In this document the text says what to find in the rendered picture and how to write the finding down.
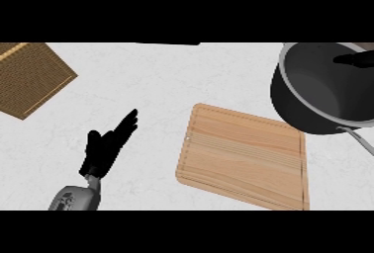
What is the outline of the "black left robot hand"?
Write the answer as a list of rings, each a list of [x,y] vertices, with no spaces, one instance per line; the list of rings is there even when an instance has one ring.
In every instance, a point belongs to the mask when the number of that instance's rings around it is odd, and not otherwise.
[[[120,150],[138,128],[138,110],[133,110],[121,120],[117,128],[107,134],[101,134],[95,129],[87,133],[87,144],[84,148],[84,160],[79,174],[104,178]]]

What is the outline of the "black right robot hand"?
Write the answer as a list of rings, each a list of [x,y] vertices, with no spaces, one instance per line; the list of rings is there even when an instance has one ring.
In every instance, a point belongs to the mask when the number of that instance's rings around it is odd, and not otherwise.
[[[374,67],[374,50],[339,55],[333,59],[334,63],[352,65],[358,68]]]

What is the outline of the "dark grey metal pot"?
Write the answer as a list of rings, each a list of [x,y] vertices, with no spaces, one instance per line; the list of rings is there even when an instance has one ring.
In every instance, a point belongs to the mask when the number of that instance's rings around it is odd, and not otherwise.
[[[334,63],[339,55],[374,50],[374,42],[287,42],[271,84],[284,121],[312,134],[349,133],[374,155],[374,145],[355,132],[374,127],[374,67]]]

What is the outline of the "pale wooden cutting board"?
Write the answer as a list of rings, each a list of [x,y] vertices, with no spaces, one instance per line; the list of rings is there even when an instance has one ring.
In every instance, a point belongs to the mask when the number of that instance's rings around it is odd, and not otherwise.
[[[271,210],[311,208],[306,136],[288,124],[198,103],[176,177]]]

